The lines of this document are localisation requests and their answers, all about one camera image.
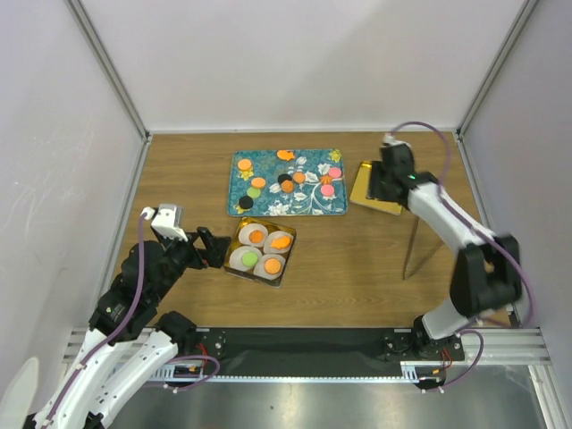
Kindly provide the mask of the gold tin lid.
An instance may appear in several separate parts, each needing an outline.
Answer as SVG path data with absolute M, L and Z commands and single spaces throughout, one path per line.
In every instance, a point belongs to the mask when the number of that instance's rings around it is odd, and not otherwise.
M 388 215 L 399 216 L 402 212 L 402 207 L 399 204 L 368 199 L 366 197 L 371 170 L 371 162 L 364 161 L 360 164 L 349 195 L 349 202 L 358 206 L 374 209 Z

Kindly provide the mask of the orange round cookie bottom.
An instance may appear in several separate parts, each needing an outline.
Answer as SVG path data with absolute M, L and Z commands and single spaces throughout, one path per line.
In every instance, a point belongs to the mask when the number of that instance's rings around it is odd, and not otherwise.
M 265 233 L 261 230 L 253 230 L 249 235 L 248 239 L 251 243 L 261 243 L 265 240 Z

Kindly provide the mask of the gold cookie tin box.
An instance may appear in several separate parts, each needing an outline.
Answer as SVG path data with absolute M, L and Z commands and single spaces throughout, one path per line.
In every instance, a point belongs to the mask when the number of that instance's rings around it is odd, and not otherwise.
M 285 254 L 278 254 L 278 255 L 281 255 L 282 257 L 284 257 L 284 258 L 286 259 L 286 264 L 285 264 L 285 267 L 284 267 L 284 269 L 283 269 L 283 271 L 282 271 L 282 275 L 281 275 L 280 277 L 278 277 L 276 280 L 268 281 L 268 280 L 266 280 L 266 279 L 262 279 L 262 278 L 259 278 L 259 277 L 255 276 L 255 275 L 253 274 L 253 271 L 254 271 L 254 268 L 255 268 L 255 267 L 254 267 L 253 269 L 249 270 L 249 271 L 241 272 L 241 271 L 232 269 L 232 268 L 230 268 L 230 267 L 228 266 L 229 257 L 230 257 L 230 255 L 231 255 L 231 253 L 232 253 L 236 248 L 238 248 L 238 247 L 240 247 L 240 246 L 245 246 L 245 245 L 241 245 L 241 244 L 239 243 L 238 235 L 239 235 L 240 229 L 241 229 L 243 226 L 245 226 L 246 224 L 248 224 L 248 223 L 260 223 L 260 224 L 263 224 L 263 225 L 267 228 L 268 234 L 271 233 L 271 232 L 274 232 L 274 231 L 286 231 L 287 233 L 291 234 L 291 235 L 294 237 L 294 241 L 293 241 L 293 244 L 292 244 L 292 246 L 291 246 L 291 248 L 290 248 L 290 251 L 287 252 L 287 253 L 285 253 Z M 260 283 L 263 283 L 263 284 L 268 285 L 268 286 L 273 287 L 273 288 L 279 288 L 279 287 L 282 285 L 282 281 L 283 281 L 283 279 L 284 279 L 286 269 L 287 269 L 287 267 L 288 267 L 288 265 L 289 265 L 290 257 L 291 257 L 291 255 L 292 255 L 292 252 L 293 252 L 293 249 L 294 249 L 294 245 L 295 245 L 295 243 L 296 243 L 296 239 L 297 239 L 297 233 L 296 233 L 296 231 L 295 231 L 293 228 L 286 227 L 286 226 L 284 226 L 284 225 L 280 225 L 280 224 L 277 224 L 277 223 L 271 223 L 271 222 L 268 222 L 268 221 L 259 220 L 259 219 L 252 218 L 252 217 L 242 217 L 242 218 L 239 220 L 238 227 L 237 227 L 237 229 L 236 229 L 234 235 L 233 235 L 232 238 L 231 238 L 231 245 L 230 245 L 229 248 L 228 248 L 228 252 L 227 252 L 226 258 L 225 258 L 225 260 L 224 260 L 223 269 L 224 269 L 224 271 L 225 271 L 226 273 L 231 274 L 231 275 L 234 275 L 234 276 L 237 276 L 237 277 L 240 277 L 240 278 L 242 278 L 242 279 L 246 279 L 246 280 L 249 280 L 249 281 L 252 281 L 252 282 L 260 282 Z M 262 252 L 262 256 L 265 255 L 265 252 L 264 252 L 264 250 L 263 250 L 263 247 L 258 248 L 258 249 Z

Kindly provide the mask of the orange fish cookie bottom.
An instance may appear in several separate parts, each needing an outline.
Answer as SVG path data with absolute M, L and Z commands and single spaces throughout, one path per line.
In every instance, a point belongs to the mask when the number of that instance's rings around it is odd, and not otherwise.
M 291 245 L 291 242 L 292 242 L 292 238 L 290 236 L 282 235 L 281 237 L 273 239 L 273 241 L 271 243 L 271 247 L 278 249 L 278 250 L 284 250 L 284 249 L 287 249 Z

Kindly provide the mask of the metal tongs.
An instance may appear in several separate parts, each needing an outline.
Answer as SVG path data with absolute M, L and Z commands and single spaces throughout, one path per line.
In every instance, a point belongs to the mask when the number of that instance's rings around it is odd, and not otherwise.
M 416 217 L 411 228 L 411 233 L 409 234 L 407 252 L 401 269 L 401 279 L 403 281 L 407 281 L 416 275 L 432 259 L 437 251 L 441 249 L 443 245 L 442 240 L 437 238 L 431 248 L 428 248 L 427 245 L 423 246 L 425 253 L 420 256 L 417 261 L 413 261 L 412 258 L 415 253 L 417 236 L 419 235 L 421 223 L 421 219 Z

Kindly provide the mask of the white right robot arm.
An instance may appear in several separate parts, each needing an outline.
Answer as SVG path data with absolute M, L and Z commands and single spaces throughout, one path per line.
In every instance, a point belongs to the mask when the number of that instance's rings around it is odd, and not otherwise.
M 370 199 L 398 203 L 424 221 L 455 256 L 449 296 L 416 318 L 411 347 L 431 359 L 444 343 L 476 318 L 512 305 L 523 295 L 517 240 L 498 236 L 453 201 L 430 172 L 417 172 L 408 143 L 388 137 L 373 161 Z

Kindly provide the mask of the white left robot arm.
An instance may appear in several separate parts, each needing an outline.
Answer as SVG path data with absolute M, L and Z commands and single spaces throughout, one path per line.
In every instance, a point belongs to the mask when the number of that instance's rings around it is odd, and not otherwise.
M 139 238 L 121 264 L 110 289 L 99 299 L 70 370 L 47 404 L 25 419 L 26 428 L 106 428 L 118 411 L 162 366 L 190 361 L 206 379 L 206 354 L 196 325 L 171 311 L 160 316 L 143 345 L 120 362 L 161 300 L 188 269 L 220 268 L 231 243 L 207 228 L 185 232 L 171 227 L 155 231 L 154 240 Z

